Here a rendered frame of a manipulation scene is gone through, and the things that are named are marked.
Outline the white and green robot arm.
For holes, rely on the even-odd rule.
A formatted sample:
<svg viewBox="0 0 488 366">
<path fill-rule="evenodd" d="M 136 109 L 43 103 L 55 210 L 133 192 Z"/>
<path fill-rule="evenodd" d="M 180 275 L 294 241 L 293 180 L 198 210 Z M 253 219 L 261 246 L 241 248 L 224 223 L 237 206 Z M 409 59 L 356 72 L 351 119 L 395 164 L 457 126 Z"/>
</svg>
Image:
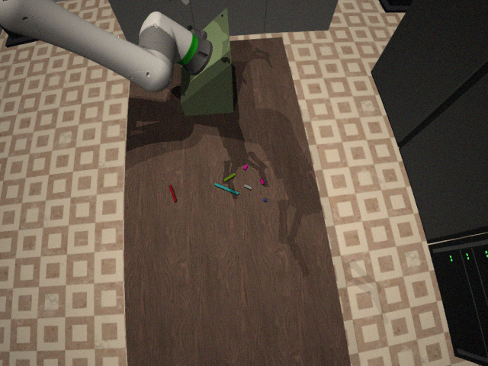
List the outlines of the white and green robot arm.
<svg viewBox="0 0 488 366">
<path fill-rule="evenodd" d="M 154 11 L 140 29 L 139 45 L 113 35 L 52 0 L 0 0 L 0 25 L 90 59 L 148 92 L 166 89 L 175 63 L 191 75 L 208 64 L 207 32 L 182 27 Z"/>
</svg>

